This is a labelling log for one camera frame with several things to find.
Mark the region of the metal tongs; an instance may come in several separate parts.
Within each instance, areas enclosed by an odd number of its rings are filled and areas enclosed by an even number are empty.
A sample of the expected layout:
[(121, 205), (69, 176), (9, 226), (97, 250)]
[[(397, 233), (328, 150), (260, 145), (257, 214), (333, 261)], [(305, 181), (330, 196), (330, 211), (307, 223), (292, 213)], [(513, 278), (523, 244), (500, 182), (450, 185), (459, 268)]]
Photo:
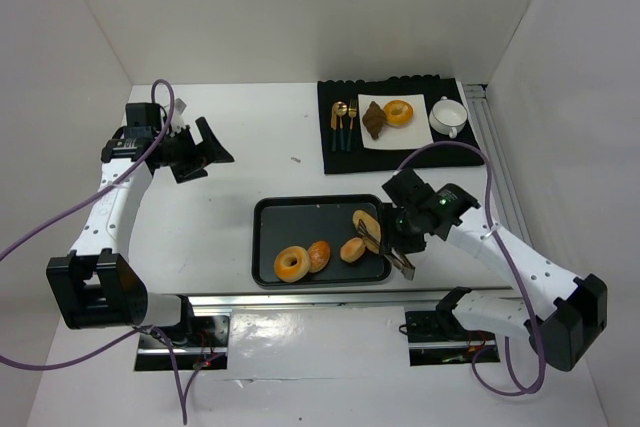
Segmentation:
[(406, 280), (414, 280), (415, 266), (403, 253), (395, 250), (392, 247), (385, 247), (381, 242), (379, 254), (386, 258), (397, 270), (399, 270)]

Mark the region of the oval long bread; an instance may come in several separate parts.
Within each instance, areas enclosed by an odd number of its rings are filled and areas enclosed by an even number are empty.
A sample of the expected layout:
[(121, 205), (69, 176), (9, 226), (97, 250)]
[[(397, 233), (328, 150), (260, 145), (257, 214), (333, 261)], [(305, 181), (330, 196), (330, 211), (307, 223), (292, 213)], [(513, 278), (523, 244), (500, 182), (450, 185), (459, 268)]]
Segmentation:
[(381, 227), (378, 221), (363, 210), (356, 210), (352, 215), (352, 223), (366, 248), (375, 254), (380, 253)]

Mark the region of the brown croissant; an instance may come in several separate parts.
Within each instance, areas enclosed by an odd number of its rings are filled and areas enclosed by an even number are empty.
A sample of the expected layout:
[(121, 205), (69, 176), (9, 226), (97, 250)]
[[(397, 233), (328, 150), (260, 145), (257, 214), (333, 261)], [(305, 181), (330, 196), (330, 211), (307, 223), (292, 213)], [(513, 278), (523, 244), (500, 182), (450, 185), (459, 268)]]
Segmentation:
[(387, 124), (387, 116), (384, 110), (375, 101), (371, 101), (362, 117), (362, 124), (373, 140), (377, 140), (383, 128)]

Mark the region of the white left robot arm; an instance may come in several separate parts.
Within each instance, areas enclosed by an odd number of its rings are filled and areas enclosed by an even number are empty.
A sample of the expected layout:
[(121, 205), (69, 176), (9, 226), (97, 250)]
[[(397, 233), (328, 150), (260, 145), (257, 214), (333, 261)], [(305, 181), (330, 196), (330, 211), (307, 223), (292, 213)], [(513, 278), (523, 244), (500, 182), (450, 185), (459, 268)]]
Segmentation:
[(231, 163), (205, 118), (196, 121), (201, 140), (186, 126), (171, 134), (153, 127), (126, 127), (101, 153), (101, 187), (85, 227), (68, 254), (53, 257), (46, 277), (65, 324), (71, 329), (116, 326), (173, 327), (188, 316), (178, 294), (150, 292), (129, 264), (131, 235), (154, 173), (169, 168), (177, 183), (206, 176), (213, 163)]

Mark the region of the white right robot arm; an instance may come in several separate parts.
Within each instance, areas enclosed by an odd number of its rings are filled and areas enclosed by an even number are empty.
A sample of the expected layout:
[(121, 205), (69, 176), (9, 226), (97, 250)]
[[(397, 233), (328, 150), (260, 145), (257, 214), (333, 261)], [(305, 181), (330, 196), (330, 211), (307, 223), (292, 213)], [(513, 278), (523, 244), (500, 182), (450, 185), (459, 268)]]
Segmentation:
[(468, 253), (520, 292), (518, 301), (468, 287), (452, 289), (438, 304), (442, 325), (529, 341), (547, 365), (574, 368), (607, 325), (608, 288), (539, 254), (494, 221), (476, 198), (455, 184), (434, 190), (420, 180), (383, 186), (393, 205), (383, 238), (403, 254), (425, 249), (435, 236)]

